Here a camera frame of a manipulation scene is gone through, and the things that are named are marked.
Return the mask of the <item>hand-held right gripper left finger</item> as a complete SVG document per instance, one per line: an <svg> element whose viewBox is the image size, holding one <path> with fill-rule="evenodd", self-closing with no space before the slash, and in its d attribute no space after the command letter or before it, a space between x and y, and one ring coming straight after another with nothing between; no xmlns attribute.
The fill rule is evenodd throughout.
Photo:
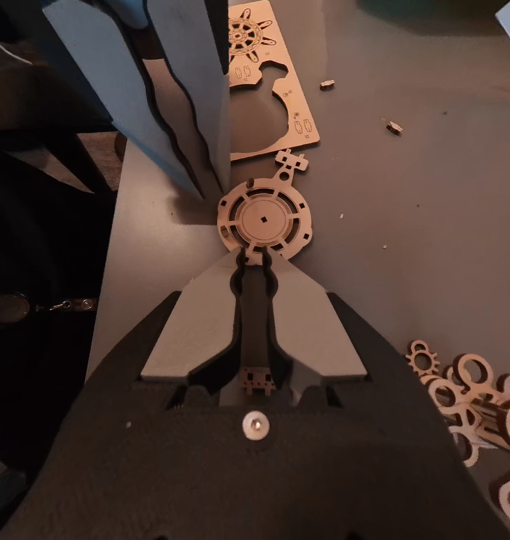
<svg viewBox="0 0 510 540"><path fill-rule="evenodd" d="M245 249L236 248L184 287L140 377L147 382L225 387L240 366Z"/></svg>

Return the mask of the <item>small slotted wooden connector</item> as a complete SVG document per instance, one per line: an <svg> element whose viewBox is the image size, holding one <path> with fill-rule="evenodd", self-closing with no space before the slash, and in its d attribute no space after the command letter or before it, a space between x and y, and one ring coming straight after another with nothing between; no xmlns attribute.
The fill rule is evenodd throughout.
<svg viewBox="0 0 510 540"><path fill-rule="evenodd" d="M239 386L246 396L269 397L276 390L271 370L267 367L242 367L239 371Z"/></svg>

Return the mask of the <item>badge reel with clip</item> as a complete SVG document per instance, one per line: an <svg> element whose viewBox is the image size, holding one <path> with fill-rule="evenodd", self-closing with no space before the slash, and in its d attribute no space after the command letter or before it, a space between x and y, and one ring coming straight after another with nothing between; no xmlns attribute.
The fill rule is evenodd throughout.
<svg viewBox="0 0 510 540"><path fill-rule="evenodd" d="M95 312L98 303L98 298L71 298L54 305L40 305L31 302L29 297L22 293L0 293L0 329L15 325L34 315Z"/></svg>

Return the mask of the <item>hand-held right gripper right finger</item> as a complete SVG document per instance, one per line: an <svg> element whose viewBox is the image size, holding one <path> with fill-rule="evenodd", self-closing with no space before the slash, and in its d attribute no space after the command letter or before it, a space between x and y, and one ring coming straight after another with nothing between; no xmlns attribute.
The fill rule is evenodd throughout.
<svg viewBox="0 0 510 540"><path fill-rule="evenodd" d="M271 248L263 250L269 364L278 388L326 386L367 376L326 290Z"/></svg>

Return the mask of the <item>person's dark clothing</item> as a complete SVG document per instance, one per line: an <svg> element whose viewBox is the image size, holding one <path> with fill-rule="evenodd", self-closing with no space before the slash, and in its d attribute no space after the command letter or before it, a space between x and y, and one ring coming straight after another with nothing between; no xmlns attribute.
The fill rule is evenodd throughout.
<svg viewBox="0 0 510 540"><path fill-rule="evenodd" d="M98 299L112 207L13 156L0 142L0 295L29 303L0 323L0 461L29 483L82 388L96 312L50 308Z"/></svg>

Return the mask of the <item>pile of wooden gear parts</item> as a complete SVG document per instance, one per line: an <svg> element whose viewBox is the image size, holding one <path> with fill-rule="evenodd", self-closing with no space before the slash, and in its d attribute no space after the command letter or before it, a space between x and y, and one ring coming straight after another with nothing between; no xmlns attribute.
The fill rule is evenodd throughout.
<svg viewBox="0 0 510 540"><path fill-rule="evenodd" d="M510 452L510 373L495 378L491 364L473 353L458 356L440 372L437 354L422 340L409 344L405 358L446 419L454 442L464 443L467 468L477 463L481 448ZM510 520L510 471L494 482L490 496Z"/></svg>

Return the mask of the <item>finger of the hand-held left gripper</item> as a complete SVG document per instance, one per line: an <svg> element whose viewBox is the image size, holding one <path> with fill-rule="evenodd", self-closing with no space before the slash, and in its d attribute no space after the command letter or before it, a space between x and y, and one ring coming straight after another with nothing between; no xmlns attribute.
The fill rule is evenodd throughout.
<svg viewBox="0 0 510 540"><path fill-rule="evenodd" d="M227 1L148 1L148 19L186 96L215 191L230 185Z"/></svg>
<svg viewBox="0 0 510 540"><path fill-rule="evenodd" d="M154 84L117 14L101 1L43 1L42 11L111 117L112 124L179 187L204 199Z"/></svg>

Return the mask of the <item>round wooden model part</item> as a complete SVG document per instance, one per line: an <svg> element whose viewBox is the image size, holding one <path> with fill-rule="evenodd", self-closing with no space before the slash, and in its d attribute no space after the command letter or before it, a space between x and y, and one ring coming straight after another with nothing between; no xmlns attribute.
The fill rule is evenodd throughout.
<svg viewBox="0 0 510 540"><path fill-rule="evenodd" d="M313 238L311 211L293 187L295 172L304 172L308 160L291 149L281 150L272 178L248 179L226 194L218 204L217 228L230 251L245 249L246 264L262 265L263 249L284 259L296 256Z"/></svg>

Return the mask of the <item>laser-cut wooden part sheet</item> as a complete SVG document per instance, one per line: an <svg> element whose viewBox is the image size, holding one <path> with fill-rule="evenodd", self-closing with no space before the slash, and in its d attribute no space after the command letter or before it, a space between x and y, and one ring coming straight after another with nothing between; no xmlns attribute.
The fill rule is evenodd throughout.
<svg viewBox="0 0 510 540"><path fill-rule="evenodd" d="M316 145L320 135L269 1L229 7L231 161Z"/></svg>

